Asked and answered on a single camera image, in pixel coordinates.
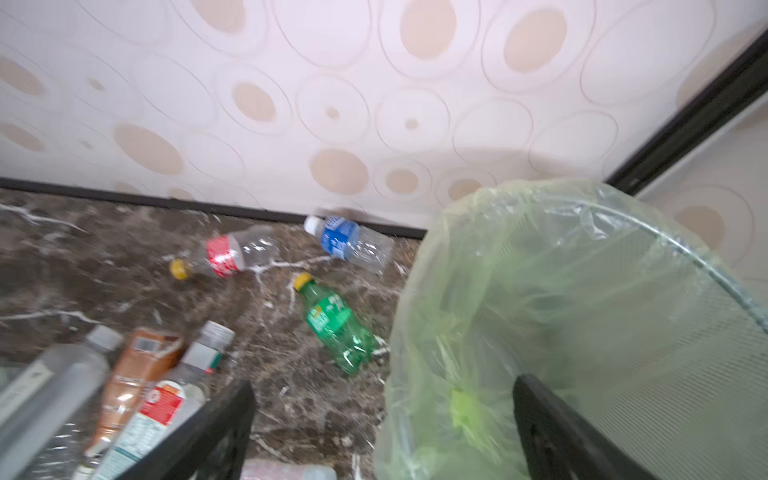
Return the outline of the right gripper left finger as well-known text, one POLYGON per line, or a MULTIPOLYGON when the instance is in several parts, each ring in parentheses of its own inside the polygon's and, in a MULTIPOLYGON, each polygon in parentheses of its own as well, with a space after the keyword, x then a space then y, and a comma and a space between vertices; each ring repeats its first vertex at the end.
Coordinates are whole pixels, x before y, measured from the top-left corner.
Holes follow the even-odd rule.
POLYGON ((257 402, 248 380, 231 382, 122 479, 238 479, 257 402))

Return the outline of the red label clear bottle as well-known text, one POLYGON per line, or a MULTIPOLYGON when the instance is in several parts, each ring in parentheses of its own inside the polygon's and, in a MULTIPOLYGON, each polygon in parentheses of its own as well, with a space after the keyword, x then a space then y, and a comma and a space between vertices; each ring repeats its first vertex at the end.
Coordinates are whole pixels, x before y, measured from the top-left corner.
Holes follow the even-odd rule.
POLYGON ((169 270, 182 281, 198 276, 226 278, 270 264, 279 255, 273 227, 254 225, 202 241, 189 254, 173 258, 169 270))

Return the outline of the blue label water bottle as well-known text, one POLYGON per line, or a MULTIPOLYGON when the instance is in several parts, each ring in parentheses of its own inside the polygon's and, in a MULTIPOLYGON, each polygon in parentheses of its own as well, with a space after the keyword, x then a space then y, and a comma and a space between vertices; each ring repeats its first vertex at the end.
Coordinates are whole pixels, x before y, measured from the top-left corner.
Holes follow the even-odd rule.
POLYGON ((344 217, 309 215, 303 228, 327 254, 370 272, 382 274, 391 260, 393 238, 344 217))

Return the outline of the green soda bottle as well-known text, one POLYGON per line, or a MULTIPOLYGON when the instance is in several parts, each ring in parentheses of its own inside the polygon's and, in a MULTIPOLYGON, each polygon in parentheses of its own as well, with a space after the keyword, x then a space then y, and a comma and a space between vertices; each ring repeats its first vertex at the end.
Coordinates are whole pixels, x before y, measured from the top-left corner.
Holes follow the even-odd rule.
POLYGON ((305 321, 335 364, 345 375, 356 375, 377 348, 375 336, 335 290, 309 273, 298 275, 293 288, 301 298, 305 321))

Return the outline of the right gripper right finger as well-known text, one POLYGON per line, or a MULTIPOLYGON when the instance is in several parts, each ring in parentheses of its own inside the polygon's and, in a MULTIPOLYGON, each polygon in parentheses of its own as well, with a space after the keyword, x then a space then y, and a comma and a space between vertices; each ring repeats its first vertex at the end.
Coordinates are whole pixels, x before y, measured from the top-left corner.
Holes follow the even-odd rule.
POLYGON ((654 478, 536 376, 519 376, 512 396, 517 430, 532 479, 654 478))

